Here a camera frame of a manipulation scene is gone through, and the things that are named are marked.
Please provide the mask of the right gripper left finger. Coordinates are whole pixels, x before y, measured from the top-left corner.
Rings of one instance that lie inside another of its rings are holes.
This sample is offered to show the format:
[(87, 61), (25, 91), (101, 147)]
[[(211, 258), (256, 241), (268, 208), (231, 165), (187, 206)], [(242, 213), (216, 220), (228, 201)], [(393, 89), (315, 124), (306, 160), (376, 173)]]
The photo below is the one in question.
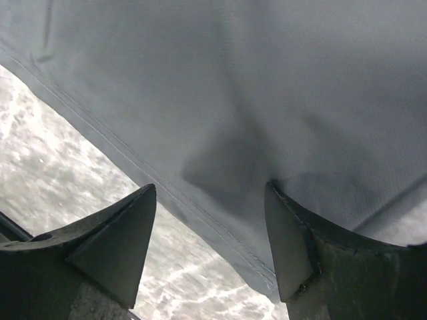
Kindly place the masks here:
[(1, 318), (133, 319), (155, 212), (150, 184), (35, 237), (2, 215)]

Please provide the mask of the grey t-shirt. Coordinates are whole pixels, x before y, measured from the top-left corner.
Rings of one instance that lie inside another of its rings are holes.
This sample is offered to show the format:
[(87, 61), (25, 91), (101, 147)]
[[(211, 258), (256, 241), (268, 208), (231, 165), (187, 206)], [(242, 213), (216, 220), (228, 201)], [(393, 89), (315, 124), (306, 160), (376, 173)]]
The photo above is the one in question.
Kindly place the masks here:
[(1, 64), (272, 301), (268, 181), (369, 236), (426, 200), (425, 1), (2, 1)]

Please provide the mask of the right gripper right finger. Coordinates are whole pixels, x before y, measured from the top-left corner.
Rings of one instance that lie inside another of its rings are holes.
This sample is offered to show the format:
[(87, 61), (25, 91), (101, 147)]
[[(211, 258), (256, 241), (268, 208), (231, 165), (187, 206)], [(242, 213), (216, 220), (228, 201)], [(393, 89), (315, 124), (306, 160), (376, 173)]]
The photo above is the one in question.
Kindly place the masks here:
[(425, 319), (426, 245), (351, 232), (265, 188), (265, 218), (281, 302), (290, 319)]

